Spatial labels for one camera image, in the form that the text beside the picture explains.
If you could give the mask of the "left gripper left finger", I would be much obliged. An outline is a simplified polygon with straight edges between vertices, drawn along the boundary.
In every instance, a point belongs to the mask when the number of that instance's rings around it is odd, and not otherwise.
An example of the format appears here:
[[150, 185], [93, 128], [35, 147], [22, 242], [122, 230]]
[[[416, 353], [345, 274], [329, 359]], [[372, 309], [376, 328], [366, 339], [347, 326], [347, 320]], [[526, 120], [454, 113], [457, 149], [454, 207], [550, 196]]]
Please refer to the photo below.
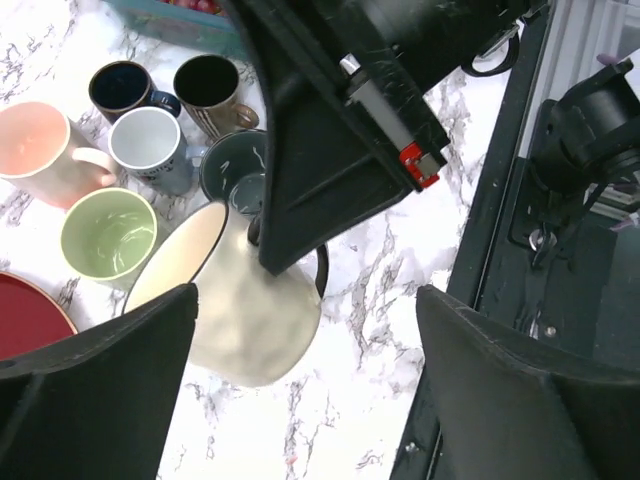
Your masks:
[[155, 478], [197, 314], [183, 284], [2, 361], [2, 478]]

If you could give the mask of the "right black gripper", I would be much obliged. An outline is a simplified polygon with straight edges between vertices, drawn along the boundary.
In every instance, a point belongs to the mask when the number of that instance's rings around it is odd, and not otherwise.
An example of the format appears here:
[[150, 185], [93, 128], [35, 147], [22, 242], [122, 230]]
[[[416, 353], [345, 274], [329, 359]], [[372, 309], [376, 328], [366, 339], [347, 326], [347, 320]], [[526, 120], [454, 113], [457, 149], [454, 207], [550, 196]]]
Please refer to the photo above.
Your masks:
[[518, 56], [519, 21], [544, 1], [363, 1], [361, 6], [422, 91], [457, 68], [476, 77], [510, 70]]

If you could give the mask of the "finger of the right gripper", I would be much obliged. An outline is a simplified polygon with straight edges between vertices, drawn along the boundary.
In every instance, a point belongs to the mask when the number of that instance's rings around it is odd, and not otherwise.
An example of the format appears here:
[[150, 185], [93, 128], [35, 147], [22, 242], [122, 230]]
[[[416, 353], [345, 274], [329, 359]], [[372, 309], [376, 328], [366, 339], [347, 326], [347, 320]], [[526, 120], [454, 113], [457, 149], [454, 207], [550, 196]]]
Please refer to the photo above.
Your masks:
[[267, 113], [259, 260], [278, 275], [425, 188], [447, 135], [357, 1], [231, 1]]

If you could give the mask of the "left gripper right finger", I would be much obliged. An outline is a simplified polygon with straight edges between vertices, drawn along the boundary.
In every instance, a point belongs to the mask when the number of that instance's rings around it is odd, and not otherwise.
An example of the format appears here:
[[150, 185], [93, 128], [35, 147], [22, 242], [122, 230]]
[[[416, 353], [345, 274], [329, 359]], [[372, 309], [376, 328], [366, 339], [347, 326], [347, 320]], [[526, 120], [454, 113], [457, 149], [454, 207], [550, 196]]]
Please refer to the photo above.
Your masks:
[[636, 479], [639, 374], [419, 288], [425, 369], [457, 479]]

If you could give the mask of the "dark grey mug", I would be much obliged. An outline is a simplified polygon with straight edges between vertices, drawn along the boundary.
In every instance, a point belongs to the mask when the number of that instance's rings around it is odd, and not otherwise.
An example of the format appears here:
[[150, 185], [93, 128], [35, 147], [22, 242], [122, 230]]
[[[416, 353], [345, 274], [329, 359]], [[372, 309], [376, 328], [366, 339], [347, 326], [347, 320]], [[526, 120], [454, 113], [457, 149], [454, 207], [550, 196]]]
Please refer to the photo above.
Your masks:
[[199, 184], [210, 201], [224, 200], [245, 217], [260, 213], [265, 188], [267, 133], [246, 129], [218, 139], [200, 164]]

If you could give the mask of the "brown striped mug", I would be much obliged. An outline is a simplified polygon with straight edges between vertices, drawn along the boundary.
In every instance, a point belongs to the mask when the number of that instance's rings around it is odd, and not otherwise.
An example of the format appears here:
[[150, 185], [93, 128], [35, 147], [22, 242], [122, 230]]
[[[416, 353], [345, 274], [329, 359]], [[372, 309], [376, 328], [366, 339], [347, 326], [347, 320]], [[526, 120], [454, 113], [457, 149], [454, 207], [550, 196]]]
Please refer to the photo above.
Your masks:
[[194, 123], [212, 140], [259, 125], [258, 114], [238, 101], [239, 72], [224, 57], [189, 59], [176, 71], [173, 89]]

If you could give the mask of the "light green mug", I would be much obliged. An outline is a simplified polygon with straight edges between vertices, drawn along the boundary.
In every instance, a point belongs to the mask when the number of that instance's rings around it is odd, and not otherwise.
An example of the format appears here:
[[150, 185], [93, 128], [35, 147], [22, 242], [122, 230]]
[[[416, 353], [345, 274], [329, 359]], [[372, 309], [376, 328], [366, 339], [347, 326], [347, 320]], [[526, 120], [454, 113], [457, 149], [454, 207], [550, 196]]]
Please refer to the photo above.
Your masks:
[[78, 275], [128, 291], [168, 234], [167, 223], [144, 197], [105, 188], [82, 197], [67, 212], [60, 247]]

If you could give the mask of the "cream mug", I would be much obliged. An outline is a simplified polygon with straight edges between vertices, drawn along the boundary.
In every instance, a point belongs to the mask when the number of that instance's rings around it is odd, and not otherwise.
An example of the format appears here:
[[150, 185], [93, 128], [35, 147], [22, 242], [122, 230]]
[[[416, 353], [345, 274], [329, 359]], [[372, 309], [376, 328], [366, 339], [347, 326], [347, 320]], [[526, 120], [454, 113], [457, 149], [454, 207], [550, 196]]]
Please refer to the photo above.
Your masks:
[[287, 374], [314, 339], [329, 261], [320, 246], [314, 278], [298, 266], [273, 276], [259, 263], [249, 227], [225, 202], [200, 207], [147, 261], [124, 310], [194, 283], [199, 308], [190, 361], [238, 386], [262, 387]]

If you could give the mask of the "grey blue patterned mug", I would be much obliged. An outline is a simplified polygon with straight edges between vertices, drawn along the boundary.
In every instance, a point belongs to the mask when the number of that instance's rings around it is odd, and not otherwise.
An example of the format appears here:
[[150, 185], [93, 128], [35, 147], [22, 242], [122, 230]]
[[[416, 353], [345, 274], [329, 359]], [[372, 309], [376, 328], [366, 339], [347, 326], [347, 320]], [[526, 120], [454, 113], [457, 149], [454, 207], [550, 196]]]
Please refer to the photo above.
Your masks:
[[195, 169], [207, 151], [190, 146], [178, 120], [159, 107], [140, 107], [121, 116], [111, 127], [108, 148], [129, 175], [170, 196], [192, 188]]

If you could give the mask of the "dark blue mug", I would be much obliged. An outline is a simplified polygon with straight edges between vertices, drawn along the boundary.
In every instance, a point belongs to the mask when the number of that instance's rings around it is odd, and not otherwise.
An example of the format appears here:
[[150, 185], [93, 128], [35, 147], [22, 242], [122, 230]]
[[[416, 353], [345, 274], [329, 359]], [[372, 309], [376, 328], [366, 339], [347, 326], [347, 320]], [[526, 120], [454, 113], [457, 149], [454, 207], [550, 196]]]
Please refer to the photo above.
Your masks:
[[159, 90], [148, 71], [131, 61], [103, 66], [91, 78], [88, 93], [94, 106], [111, 125], [140, 107], [158, 107], [174, 117], [178, 117], [182, 109], [174, 95]]

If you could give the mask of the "pink mug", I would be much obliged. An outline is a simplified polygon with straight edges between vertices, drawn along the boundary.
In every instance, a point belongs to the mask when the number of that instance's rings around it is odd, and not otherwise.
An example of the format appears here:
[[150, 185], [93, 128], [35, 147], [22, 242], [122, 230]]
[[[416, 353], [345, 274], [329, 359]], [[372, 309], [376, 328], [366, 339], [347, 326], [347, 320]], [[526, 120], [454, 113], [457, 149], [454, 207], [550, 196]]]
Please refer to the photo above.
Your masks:
[[113, 185], [120, 165], [58, 108], [17, 103], [1, 111], [1, 178], [33, 197], [68, 209]]

